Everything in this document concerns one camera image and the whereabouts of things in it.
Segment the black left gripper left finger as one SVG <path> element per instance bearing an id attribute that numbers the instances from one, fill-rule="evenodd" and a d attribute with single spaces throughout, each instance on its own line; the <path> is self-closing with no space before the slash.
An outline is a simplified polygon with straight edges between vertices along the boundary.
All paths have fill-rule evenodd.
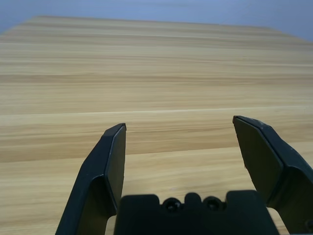
<path id="1" fill-rule="evenodd" d="M 125 150 L 126 124 L 107 129 L 80 167 L 56 234 L 105 234 L 121 199 Z"/>

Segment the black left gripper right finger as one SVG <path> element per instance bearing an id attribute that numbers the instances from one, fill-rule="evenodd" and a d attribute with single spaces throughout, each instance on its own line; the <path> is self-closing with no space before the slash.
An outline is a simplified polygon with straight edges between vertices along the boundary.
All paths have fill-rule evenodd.
<path id="1" fill-rule="evenodd" d="M 268 208 L 291 234 L 313 232 L 313 169 L 275 130 L 257 119 L 234 116 L 245 168 Z"/>

